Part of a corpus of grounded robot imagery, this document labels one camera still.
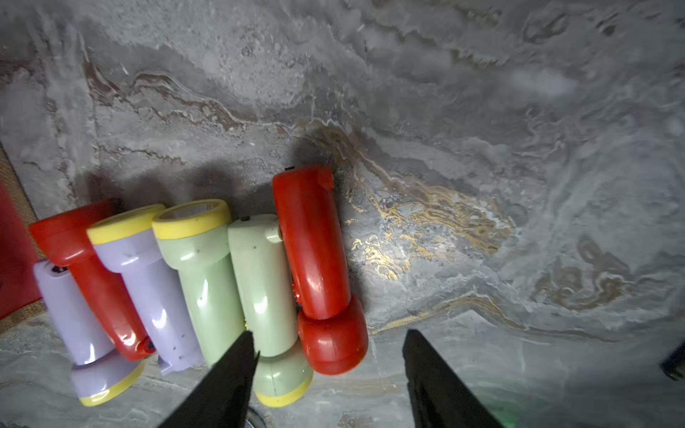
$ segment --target woven mat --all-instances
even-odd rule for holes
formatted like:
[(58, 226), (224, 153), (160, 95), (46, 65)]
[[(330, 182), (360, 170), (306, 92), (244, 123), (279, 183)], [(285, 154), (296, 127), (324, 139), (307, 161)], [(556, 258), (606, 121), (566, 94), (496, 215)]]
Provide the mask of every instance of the woven mat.
[[(12, 168), (10, 160), (7, 158), (7, 155), (2, 147), (0, 147), (0, 183), (2, 186), (5, 186), (5, 189), (7, 189), (8, 193), (12, 197), (16, 211), (19, 213), (21, 221), (24, 223), (24, 225), (28, 226), (31, 223), (35, 223), (36, 214), (34, 213), (33, 208), (31, 208), (31, 204), (26, 198), (26, 194), (24, 194), (24, 189), (21, 188), (19, 179), (16, 177), (16, 174), (14, 174), (14, 169)], [(39, 257), (45, 258), (45, 255), (38, 248), (38, 245), (36, 245), (35, 242), (34, 248), (36, 249)], [(0, 320), (0, 334), (11, 329), (15, 325), (18, 325), (24, 320), (42, 314), (45, 312), (45, 310), (45, 303), (42, 299), (33, 303), (29, 303), (24, 307), (20, 307), (18, 310)]]

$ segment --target yellow flashlight rim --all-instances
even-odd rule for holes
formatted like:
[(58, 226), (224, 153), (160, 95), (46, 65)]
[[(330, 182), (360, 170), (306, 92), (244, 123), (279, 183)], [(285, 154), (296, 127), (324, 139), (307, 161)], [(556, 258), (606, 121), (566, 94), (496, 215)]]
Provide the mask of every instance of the yellow flashlight rim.
[(82, 405), (86, 407), (94, 407), (96, 405), (107, 403), (109, 400), (120, 395), (122, 392), (126, 391), (131, 385), (136, 383), (144, 369), (145, 361), (142, 361), (138, 365), (138, 367), (136, 367), (131, 373), (129, 373), (125, 378), (120, 380), (118, 383), (114, 384), (111, 388), (108, 388), (103, 392), (98, 392), (96, 395), (93, 396), (80, 398), (79, 401)]
[(88, 239), (100, 245), (139, 234), (152, 228), (152, 218), (165, 209), (163, 204), (155, 203), (107, 217), (88, 228)]
[(307, 389), (309, 388), (309, 385), (311, 385), (313, 378), (314, 372), (312, 371), (297, 388), (288, 392), (287, 394), (269, 396), (255, 391), (255, 395), (257, 396), (257, 399), (267, 407), (285, 407), (299, 400), (304, 393), (307, 392)]
[[(205, 210), (196, 214), (175, 217), (180, 210), (188, 208), (202, 208)], [(228, 204), (222, 199), (200, 199), (198, 201), (182, 203), (158, 213), (152, 219), (152, 230), (160, 240), (189, 238), (210, 231), (231, 222), (231, 212)]]

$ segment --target marble floor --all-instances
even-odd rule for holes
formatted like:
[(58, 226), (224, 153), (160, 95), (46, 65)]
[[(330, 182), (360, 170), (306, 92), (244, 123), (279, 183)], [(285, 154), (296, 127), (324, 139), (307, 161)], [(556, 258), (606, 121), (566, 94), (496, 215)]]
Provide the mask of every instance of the marble floor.
[[(0, 143), (38, 218), (334, 168), (370, 349), (269, 427), (409, 427), (422, 331), (520, 427), (672, 427), (685, 387), (685, 3), (7, 0)], [(153, 427), (206, 368), (96, 408), (47, 315), (0, 336), (0, 427)]]

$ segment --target light green flashlight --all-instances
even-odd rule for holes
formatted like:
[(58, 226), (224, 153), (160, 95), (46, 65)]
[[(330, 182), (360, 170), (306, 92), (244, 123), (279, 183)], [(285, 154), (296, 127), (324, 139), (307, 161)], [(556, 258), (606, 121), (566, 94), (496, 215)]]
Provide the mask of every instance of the light green flashlight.
[(226, 202), (203, 199), (160, 212), (152, 229), (164, 261), (178, 270), (193, 329), (209, 364), (245, 330), (227, 228)]

